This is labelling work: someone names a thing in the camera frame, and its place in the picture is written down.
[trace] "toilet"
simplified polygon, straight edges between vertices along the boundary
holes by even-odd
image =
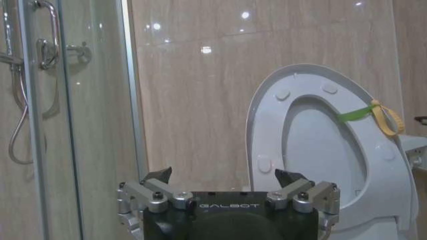
[[[373,99],[337,71],[297,64],[267,77],[250,105],[251,188],[282,188],[275,169],[337,183],[341,212],[332,240],[417,239],[418,193],[400,138],[384,134],[372,115],[338,120]]]

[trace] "shower hose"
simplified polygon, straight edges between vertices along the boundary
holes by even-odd
[[[13,94],[14,94],[15,102],[22,110],[22,116],[9,142],[9,156],[17,164],[29,165],[34,163],[34,160],[33,159],[22,160],[17,157],[17,154],[15,154],[17,139],[21,134],[26,119],[29,117],[29,98],[27,98],[25,73],[22,71],[22,66],[15,65],[14,67],[11,67],[11,72],[13,72]],[[58,92],[58,79],[57,79],[54,104],[50,107],[50,109],[43,113],[43,119],[49,119],[57,115],[59,110],[58,103],[59,103],[59,92]],[[47,135],[45,135],[45,151],[47,151],[47,149],[49,149]]]

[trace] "yellow strap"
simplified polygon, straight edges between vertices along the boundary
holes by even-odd
[[[385,107],[378,100],[373,100],[372,104],[373,104],[373,106],[376,106],[372,111],[374,113],[374,117],[376,117],[376,120],[377,120],[377,123],[378,123],[378,126],[380,126],[382,132],[389,137],[393,137],[393,136],[404,133],[404,131],[406,129],[406,125],[405,125],[398,113],[396,111],[393,111],[390,108]],[[398,127],[397,131],[393,131],[392,128],[389,127],[388,118],[385,116],[384,110],[388,111],[388,113],[390,114],[390,116],[397,124],[397,127]]]

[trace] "silver metal joint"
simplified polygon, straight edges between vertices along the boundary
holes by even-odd
[[[126,200],[127,194],[122,188],[118,189],[118,213],[127,214],[131,212],[130,202]]]
[[[314,205],[310,200],[299,197],[299,195],[295,195],[293,198],[293,207],[295,211],[303,214],[309,214],[314,211]]]
[[[289,198],[278,191],[267,193],[267,202],[273,204],[275,210],[286,209],[289,206]]]
[[[162,198],[154,198],[151,197],[150,202],[149,202],[149,211],[153,213],[163,213],[170,206],[169,198],[166,196],[162,196]]]
[[[187,191],[175,192],[173,196],[173,205],[177,209],[187,209],[187,202],[194,198],[194,194]]]

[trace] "metal handle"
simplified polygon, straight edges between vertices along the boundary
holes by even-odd
[[[35,0],[34,4],[37,9],[47,8],[51,16],[53,43],[43,38],[37,43],[41,68],[47,70],[57,65],[61,58],[61,20],[57,8],[51,2]]]

